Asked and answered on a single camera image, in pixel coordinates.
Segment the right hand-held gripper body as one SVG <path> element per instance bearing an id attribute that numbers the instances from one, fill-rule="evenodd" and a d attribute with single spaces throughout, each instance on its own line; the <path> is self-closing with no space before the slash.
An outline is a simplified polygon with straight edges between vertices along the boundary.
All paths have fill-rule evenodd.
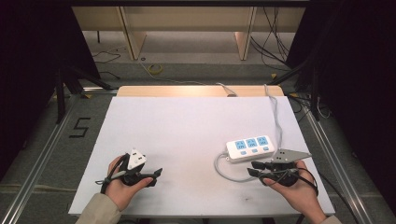
<path id="1" fill-rule="evenodd" d="M 309 152 L 295 151 L 290 149 L 279 149 L 270 162 L 265 163 L 265 168 L 269 173 L 263 173 L 264 178 L 269 178 L 282 186 L 290 187 L 294 185 L 299 175 L 295 162 L 310 158 Z"/>

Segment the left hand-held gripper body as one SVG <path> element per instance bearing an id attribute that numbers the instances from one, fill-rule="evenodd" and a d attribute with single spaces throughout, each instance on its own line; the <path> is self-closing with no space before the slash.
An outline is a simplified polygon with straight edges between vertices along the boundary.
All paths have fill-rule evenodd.
<path id="1" fill-rule="evenodd" d="M 127 186 L 133 186 L 140 180 L 146 178 L 140 171 L 143 169 L 147 159 L 137 149 L 132 149 L 121 158 L 120 171 L 123 172 L 121 181 Z"/>

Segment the person's left hand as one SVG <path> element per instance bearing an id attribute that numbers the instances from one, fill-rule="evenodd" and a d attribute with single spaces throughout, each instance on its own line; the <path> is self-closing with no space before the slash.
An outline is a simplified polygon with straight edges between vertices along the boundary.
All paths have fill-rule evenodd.
<path id="1" fill-rule="evenodd" d="M 118 207 L 120 211 L 123 211 L 128 207 L 132 198 L 136 193 L 148 186 L 153 179 L 151 177 L 140 180 L 133 186 L 124 185 L 119 179 L 112 180 L 106 188 L 106 196 Z"/>

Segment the person's right hand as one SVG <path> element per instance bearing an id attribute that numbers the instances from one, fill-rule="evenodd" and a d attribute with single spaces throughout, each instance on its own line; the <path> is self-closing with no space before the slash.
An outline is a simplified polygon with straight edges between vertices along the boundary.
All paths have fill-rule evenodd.
<path id="1" fill-rule="evenodd" d="M 294 185 L 285 187 L 274 180 L 264 178 L 264 183 L 280 193 L 296 211 L 303 214 L 310 224 L 320 224 L 327 217 L 324 214 L 315 189 L 299 179 Z"/>

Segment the white power strip blue sockets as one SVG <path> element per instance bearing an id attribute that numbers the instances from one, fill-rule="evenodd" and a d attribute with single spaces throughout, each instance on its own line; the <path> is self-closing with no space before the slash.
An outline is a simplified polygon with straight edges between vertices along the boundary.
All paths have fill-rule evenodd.
<path id="1" fill-rule="evenodd" d="M 227 142 L 226 149 L 230 162 L 262 159 L 270 157 L 276 151 L 267 135 Z"/>

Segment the black metal stand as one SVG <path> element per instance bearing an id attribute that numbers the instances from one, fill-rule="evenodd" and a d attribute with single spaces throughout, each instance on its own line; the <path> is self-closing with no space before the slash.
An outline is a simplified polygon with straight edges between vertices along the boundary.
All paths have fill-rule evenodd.
<path id="1" fill-rule="evenodd" d="M 66 105 L 65 105 L 65 96 L 64 96 L 64 86 L 72 94 L 82 94 L 83 87 L 78 81 L 80 78 L 87 79 L 94 85 L 106 90 L 106 91 L 113 91 L 114 88 L 111 87 L 109 84 L 106 84 L 102 81 L 99 77 L 95 77 L 90 75 L 89 73 L 83 71 L 80 68 L 75 66 L 63 66 L 55 73 L 55 87 L 56 87 L 56 96 L 57 96 L 57 106 L 58 106 L 58 117 L 56 123 L 59 124 L 66 112 Z"/>
<path id="2" fill-rule="evenodd" d="M 315 118 L 316 121 L 319 121 L 319 109 L 318 109 L 318 72 L 315 66 L 305 60 L 300 65 L 292 68 L 289 72 L 284 74 L 283 76 L 276 78 L 275 80 L 270 82 L 270 85 L 278 85 L 283 81 L 292 78 L 293 76 L 301 74 L 306 79 L 310 79 L 309 86 L 311 87 L 311 99 L 310 99 L 310 111 Z"/>

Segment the wooden table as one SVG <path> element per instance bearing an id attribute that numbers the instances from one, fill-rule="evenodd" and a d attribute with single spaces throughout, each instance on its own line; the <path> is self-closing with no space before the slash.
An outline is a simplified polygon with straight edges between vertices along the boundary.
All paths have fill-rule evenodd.
<path id="1" fill-rule="evenodd" d="M 118 97 L 239 97 L 283 96 L 279 86 L 203 85 L 203 86 L 122 86 Z"/>

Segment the yellow tape roll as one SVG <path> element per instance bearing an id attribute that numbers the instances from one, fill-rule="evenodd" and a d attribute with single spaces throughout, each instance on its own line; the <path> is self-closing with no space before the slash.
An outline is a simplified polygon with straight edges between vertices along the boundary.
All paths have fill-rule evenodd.
<path id="1" fill-rule="evenodd" d="M 160 64 L 151 64 L 148 67 L 148 72 L 151 75 L 159 75 L 163 71 L 163 67 Z"/>

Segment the beige wooden desk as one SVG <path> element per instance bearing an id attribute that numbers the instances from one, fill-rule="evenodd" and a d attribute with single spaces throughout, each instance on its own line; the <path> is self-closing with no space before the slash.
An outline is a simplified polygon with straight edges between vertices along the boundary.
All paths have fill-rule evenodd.
<path id="1" fill-rule="evenodd" d="M 302 7 L 73 7 L 83 31 L 122 31 L 130 58 L 138 58 L 151 31 L 233 32 L 241 60 L 251 34 L 276 29 L 295 33 Z"/>

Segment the aluminium floor rail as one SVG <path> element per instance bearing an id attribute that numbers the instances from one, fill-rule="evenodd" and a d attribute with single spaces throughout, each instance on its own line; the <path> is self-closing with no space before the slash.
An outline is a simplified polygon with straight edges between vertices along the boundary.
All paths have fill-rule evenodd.
<path id="1" fill-rule="evenodd" d="M 322 125 L 315 119 L 312 112 L 303 106 L 305 116 L 309 121 L 318 141 L 322 148 L 324 155 L 326 156 L 332 171 L 337 179 L 340 189 L 344 193 L 346 204 L 349 206 L 352 214 L 357 219 L 358 224 L 374 224 L 370 217 L 368 210 L 365 208 L 363 200 L 361 199 L 358 191 L 354 187 L 351 179 L 349 178 L 347 171 L 345 170 L 340 159 L 336 155 L 334 148 L 330 142 L 328 135 L 325 133 Z"/>
<path id="2" fill-rule="evenodd" d="M 78 95 L 66 97 L 66 114 L 60 121 L 56 99 L 51 98 L 44 107 L 22 150 L 0 180 L 0 224 L 17 223 L 78 101 Z"/>

